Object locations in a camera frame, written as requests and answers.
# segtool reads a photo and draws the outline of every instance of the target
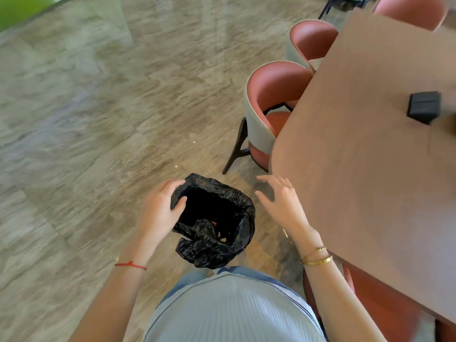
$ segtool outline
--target bracelet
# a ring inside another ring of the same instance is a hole
[[[325,264],[325,263],[328,263],[330,261],[332,261],[333,259],[333,256],[329,256],[328,258],[325,258],[323,260],[319,260],[317,262],[307,262],[307,263],[304,263],[304,265],[320,265],[320,264]]]
[[[140,268],[140,269],[143,269],[144,271],[147,270],[147,268],[144,266],[133,264],[133,260],[130,260],[128,263],[117,263],[117,264],[114,264],[114,266],[133,266],[134,268]]]
[[[326,246],[323,246],[323,247],[318,247],[315,251],[313,251],[312,253],[306,255],[305,257],[302,257],[301,259],[301,264],[304,265],[305,264],[305,260],[307,259],[308,256],[312,255],[313,253],[315,252],[320,252],[320,251],[324,251],[326,249]]]

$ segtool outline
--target hand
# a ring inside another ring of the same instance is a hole
[[[182,197],[171,210],[171,195],[185,180],[165,180],[149,193],[144,201],[139,223],[130,243],[125,247],[119,262],[147,264],[156,247],[172,230],[185,209],[187,197]]]
[[[307,221],[304,209],[296,195],[295,189],[288,179],[273,175],[260,175],[257,179],[267,182],[274,190],[274,201],[270,201],[264,193],[255,191],[259,201],[266,211],[282,228],[290,234],[299,251],[310,253],[317,247],[323,246],[318,232]]]

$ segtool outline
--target light blue ribbed shirt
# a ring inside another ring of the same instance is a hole
[[[160,304],[144,342],[324,342],[315,314],[291,290],[223,272]]]

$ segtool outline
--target black plastic bag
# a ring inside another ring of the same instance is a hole
[[[182,234],[176,252],[197,268],[217,269],[245,250],[255,232],[255,206],[241,191],[190,174],[171,197],[171,209],[183,196],[185,210],[173,230]]]

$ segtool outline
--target wooden table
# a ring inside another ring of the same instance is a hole
[[[451,109],[456,34],[355,9],[271,169],[333,253],[456,323],[456,119],[406,116],[411,93],[435,90]]]

